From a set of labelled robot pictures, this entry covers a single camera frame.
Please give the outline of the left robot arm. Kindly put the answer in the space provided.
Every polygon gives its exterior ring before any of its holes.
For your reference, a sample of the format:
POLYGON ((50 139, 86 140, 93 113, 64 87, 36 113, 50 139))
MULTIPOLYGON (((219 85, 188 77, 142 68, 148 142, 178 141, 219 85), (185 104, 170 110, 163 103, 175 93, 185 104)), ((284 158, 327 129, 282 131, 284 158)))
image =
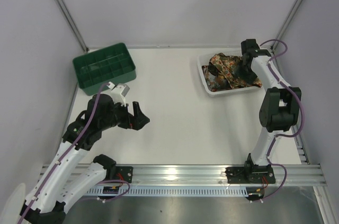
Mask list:
POLYGON ((116 179, 116 161, 100 154, 87 170, 69 185, 72 171, 101 139, 103 131, 114 127, 140 130, 150 122, 138 102, 128 105, 107 94, 96 94, 63 135, 59 149, 42 178, 26 196, 18 223, 62 223, 71 207, 93 186, 100 183, 127 183, 116 179))

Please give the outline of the floral patterned tie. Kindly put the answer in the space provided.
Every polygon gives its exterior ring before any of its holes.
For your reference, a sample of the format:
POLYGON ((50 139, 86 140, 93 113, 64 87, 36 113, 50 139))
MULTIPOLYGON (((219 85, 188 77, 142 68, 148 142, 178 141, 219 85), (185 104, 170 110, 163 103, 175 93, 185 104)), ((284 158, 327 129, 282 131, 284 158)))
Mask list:
POLYGON ((252 84, 245 82, 243 79, 233 75, 236 67, 241 62, 240 56, 226 56, 223 53, 215 54, 209 61, 209 69, 215 73, 222 75, 228 82, 231 89, 258 86, 262 87, 262 82, 257 77, 252 84))

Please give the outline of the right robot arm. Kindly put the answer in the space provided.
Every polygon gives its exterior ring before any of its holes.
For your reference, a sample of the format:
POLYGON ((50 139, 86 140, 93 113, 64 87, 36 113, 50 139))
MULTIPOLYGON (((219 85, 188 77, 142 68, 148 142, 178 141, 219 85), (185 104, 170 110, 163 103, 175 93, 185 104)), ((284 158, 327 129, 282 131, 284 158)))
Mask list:
POLYGON ((270 52, 255 39, 241 42, 242 58, 235 74, 248 84, 259 79, 265 96, 259 110, 262 130, 254 150, 248 154, 241 173, 246 183, 275 182, 271 155, 275 144, 296 125, 301 111, 301 90, 292 87, 275 68, 270 52))

